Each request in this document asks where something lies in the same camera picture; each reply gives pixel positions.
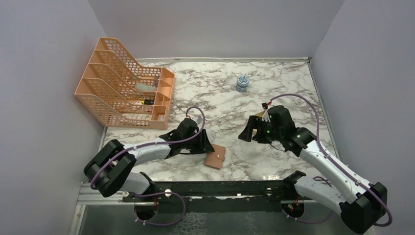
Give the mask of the white boxes in organizer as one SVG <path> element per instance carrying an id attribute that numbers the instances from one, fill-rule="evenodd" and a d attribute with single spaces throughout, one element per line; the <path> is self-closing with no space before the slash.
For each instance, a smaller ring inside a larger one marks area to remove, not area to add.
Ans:
<path id="1" fill-rule="evenodd" d="M 151 115 L 149 114 L 134 114 L 134 113 L 125 113 L 123 114 L 125 118 L 132 120 L 150 120 Z"/>

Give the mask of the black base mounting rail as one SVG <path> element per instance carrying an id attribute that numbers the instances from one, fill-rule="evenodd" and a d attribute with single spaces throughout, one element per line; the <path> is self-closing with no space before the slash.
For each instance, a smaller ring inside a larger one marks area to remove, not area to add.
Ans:
<path id="1" fill-rule="evenodd" d="M 141 196 L 124 193 L 139 215 L 182 212 L 286 212 L 300 217 L 303 198 L 282 180 L 155 182 Z"/>

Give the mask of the yellow black marker pen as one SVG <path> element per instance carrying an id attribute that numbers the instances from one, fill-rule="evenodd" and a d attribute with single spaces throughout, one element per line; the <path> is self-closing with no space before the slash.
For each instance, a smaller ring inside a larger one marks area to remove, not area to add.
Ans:
<path id="1" fill-rule="evenodd" d="M 137 102 L 135 102 L 135 105 L 154 105 L 154 100 L 149 100 L 149 99 L 145 99 L 145 100 L 139 100 Z"/>

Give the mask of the tan leather card holder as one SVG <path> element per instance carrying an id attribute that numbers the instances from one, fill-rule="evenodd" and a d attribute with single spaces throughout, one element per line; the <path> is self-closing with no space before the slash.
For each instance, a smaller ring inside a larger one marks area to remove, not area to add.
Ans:
<path id="1" fill-rule="evenodd" d="M 214 151 L 207 153 L 204 161 L 204 165 L 216 170 L 220 170 L 225 160 L 226 148 L 221 145 L 212 145 Z"/>

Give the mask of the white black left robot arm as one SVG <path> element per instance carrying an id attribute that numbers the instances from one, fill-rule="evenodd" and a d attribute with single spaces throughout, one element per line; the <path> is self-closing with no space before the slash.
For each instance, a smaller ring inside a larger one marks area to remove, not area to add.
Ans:
<path id="1" fill-rule="evenodd" d="M 142 201 L 153 197 L 151 179 L 144 173 L 133 173 L 133 167 L 154 161 L 164 160 L 182 154 L 207 154 L 214 152 L 205 129 L 198 123 L 185 118 L 179 126 L 157 137 L 154 141 L 134 145 L 121 144 L 117 139 L 109 141 L 90 160 L 83 172 L 91 186 L 103 197 L 118 191 L 135 193 Z"/>

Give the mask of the orange plastic file organizer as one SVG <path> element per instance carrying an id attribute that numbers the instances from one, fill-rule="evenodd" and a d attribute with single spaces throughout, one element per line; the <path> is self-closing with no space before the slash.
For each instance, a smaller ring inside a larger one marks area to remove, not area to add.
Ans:
<path id="1" fill-rule="evenodd" d="M 141 65 L 116 38 L 99 38 L 75 96 L 105 127 L 168 128 L 175 74 L 164 67 Z M 135 105 L 139 100 L 154 105 Z M 123 114 L 149 114 L 132 120 Z"/>

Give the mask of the small blue white jar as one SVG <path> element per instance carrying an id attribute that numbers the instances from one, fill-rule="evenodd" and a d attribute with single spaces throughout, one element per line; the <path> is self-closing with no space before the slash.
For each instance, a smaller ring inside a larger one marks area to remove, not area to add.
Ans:
<path id="1" fill-rule="evenodd" d="M 238 76 L 236 80 L 236 90 L 238 92 L 246 92 L 249 86 L 250 79 L 246 75 Z"/>

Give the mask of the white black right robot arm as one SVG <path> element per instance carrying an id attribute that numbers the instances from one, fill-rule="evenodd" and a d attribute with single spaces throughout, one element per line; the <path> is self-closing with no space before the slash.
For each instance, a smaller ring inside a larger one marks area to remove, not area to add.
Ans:
<path id="1" fill-rule="evenodd" d="M 334 157 L 310 130 L 296 127 L 284 106 L 274 106 L 250 116 L 238 138 L 261 144 L 277 141 L 286 151 L 311 164 L 331 186 L 296 171 L 284 179 L 283 195 L 288 199 L 300 195 L 326 206 L 353 232 L 364 234 L 387 213 L 387 188 L 380 182 L 373 184 L 359 176 Z"/>

